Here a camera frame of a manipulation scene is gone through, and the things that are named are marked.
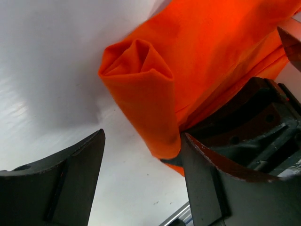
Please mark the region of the orange t-shirt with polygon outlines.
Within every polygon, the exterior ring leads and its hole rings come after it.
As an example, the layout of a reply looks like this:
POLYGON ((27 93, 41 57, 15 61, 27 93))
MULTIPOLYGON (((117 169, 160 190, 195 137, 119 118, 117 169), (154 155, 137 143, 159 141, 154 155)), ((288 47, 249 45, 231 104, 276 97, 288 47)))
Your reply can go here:
POLYGON ((229 101, 252 77, 288 63, 277 27, 298 0, 173 0, 108 46, 99 77, 159 160, 175 158, 180 132, 229 101))

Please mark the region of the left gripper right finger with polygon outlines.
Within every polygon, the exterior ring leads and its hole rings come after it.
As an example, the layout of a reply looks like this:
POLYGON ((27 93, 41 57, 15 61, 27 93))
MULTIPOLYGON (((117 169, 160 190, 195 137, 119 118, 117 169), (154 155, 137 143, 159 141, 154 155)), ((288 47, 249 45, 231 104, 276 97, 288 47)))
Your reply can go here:
POLYGON ((181 136, 185 181, 196 226, 298 226, 301 177, 255 171, 181 136))

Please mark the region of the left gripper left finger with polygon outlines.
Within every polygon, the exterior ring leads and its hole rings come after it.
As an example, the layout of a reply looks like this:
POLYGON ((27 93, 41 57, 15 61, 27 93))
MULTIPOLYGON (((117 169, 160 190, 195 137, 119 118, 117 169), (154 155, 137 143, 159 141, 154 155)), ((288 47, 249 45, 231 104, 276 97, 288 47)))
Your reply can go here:
POLYGON ((1 171, 1 225, 86 226, 104 145, 100 129, 46 158, 1 171))

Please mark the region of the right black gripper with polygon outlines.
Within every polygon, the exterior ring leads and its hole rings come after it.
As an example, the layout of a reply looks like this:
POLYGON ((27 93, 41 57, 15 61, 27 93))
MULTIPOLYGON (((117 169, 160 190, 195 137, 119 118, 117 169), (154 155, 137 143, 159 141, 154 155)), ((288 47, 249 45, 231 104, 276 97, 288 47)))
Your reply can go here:
POLYGON ((253 170, 279 175, 301 159, 301 105, 282 83, 251 78, 223 107, 186 132, 253 170))

